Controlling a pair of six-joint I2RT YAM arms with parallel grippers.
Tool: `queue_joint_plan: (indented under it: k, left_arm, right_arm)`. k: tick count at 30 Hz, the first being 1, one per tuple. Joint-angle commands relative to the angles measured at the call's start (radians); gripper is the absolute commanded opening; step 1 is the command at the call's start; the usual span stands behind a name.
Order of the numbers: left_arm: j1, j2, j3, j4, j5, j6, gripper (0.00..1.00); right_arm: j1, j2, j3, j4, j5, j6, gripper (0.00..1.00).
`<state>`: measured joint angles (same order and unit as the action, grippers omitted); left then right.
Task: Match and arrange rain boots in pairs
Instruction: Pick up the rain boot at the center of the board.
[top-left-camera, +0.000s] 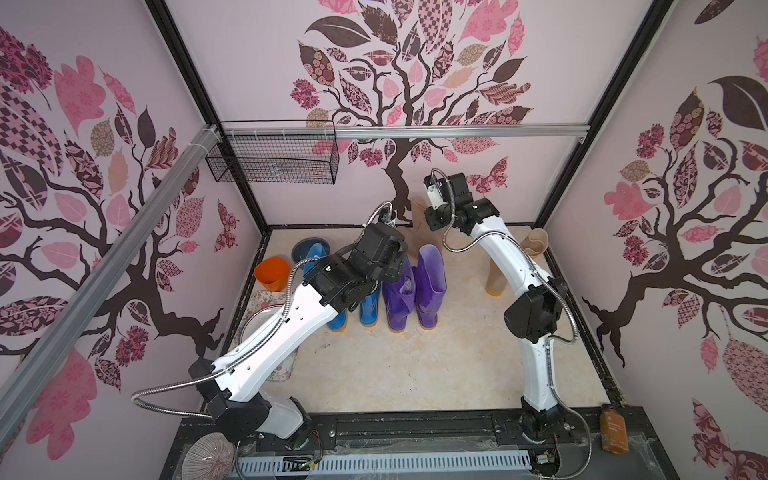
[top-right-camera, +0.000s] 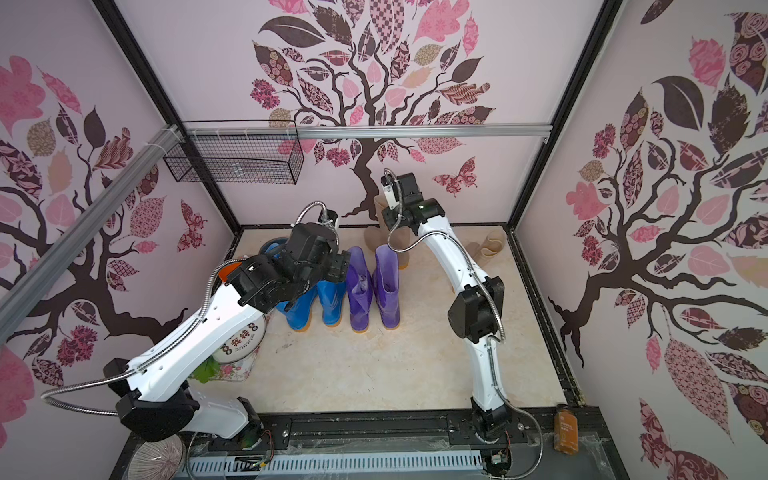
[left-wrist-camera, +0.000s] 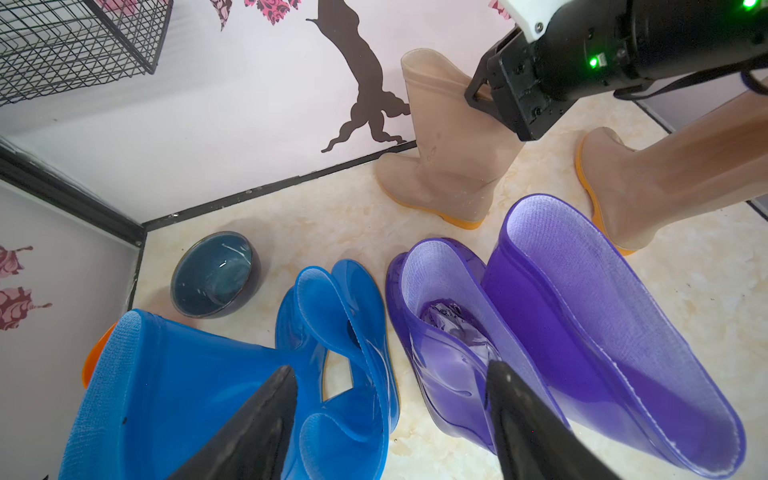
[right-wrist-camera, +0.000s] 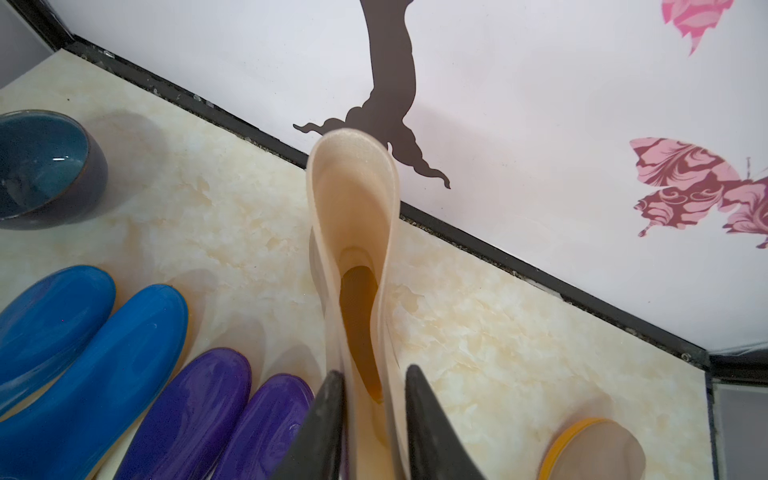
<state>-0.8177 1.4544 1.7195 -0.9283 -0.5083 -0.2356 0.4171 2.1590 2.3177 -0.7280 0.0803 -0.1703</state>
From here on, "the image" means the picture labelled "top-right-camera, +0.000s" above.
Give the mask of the beige rain boot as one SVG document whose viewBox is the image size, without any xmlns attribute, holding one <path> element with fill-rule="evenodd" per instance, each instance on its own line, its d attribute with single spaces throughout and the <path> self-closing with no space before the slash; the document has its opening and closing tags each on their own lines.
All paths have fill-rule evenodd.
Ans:
<svg viewBox="0 0 768 480">
<path fill-rule="evenodd" d="M 501 227 L 467 227 L 456 231 L 458 240 L 472 261 L 472 269 L 478 279 L 484 282 L 491 275 L 489 264 L 499 260 L 507 248 L 506 233 Z"/>
<path fill-rule="evenodd" d="M 377 195 L 374 197 L 374 207 L 378 225 L 376 227 L 366 227 L 363 234 L 365 245 L 372 252 L 375 252 L 376 249 L 382 245 L 386 246 L 390 234 L 383 216 L 383 211 L 388 208 L 388 203 L 384 195 Z M 410 238 L 411 232 L 409 230 L 400 229 L 393 234 L 391 244 L 396 249 L 403 249 L 409 244 Z"/>
</svg>

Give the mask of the purple rain boot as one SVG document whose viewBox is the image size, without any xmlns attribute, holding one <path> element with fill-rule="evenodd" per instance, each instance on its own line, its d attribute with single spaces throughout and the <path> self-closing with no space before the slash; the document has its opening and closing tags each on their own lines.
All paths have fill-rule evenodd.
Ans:
<svg viewBox="0 0 768 480">
<path fill-rule="evenodd" d="M 353 331 L 362 333 L 369 326 L 373 302 L 372 279 L 363 250 L 354 246 L 349 249 L 350 259 L 346 277 L 350 325 Z"/>
<path fill-rule="evenodd" d="M 400 324 L 398 255 L 383 244 L 376 249 L 375 260 L 373 281 L 377 306 L 383 326 L 393 330 Z"/>
</svg>

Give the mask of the blue rain boot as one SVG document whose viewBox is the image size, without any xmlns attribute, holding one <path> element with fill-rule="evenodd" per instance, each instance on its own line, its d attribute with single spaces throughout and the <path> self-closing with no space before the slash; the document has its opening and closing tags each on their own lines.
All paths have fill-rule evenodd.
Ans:
<svg viewBox="0 0 768 480">
<path fill-rule="evenodd" d="M 291 307 L 288 307 L 288 302 L 284 301 L 278 303 L 275 310 L 285 317 L 291 330 L 302 332 L 310 325 L 311 309 L 316 297 L 317 288 L 312 287 L 296 300 Z"/>
<path fill-rule="evenodd" d="M 346 283 L 321 281 L 317 284 L 317 296 L 322 306 L 322 321 L 328 327 L 335 327 L 341 321 Z"/>
</svg>

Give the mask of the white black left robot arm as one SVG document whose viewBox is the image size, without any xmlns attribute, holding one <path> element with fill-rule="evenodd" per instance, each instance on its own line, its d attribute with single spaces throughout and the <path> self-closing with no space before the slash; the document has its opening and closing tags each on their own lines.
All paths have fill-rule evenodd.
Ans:
<svg viewBox="0 0 768 480">
<path fill-rule="evenodd" d="M 297 220 L 283 245 L 237 262 L 198 312 L 127 362 L 116 405 L 120 422 L 148 442 L 180 432 L 260 436 L 263 423 L 247 399 L 199 394 L 188 379 L 249 324 L 274 310 L 289 311 L 319 282 L 345 279 L 349 255 L 339 247 L 337 224 L 329 209 L 315 222 Z"/>
</svg>

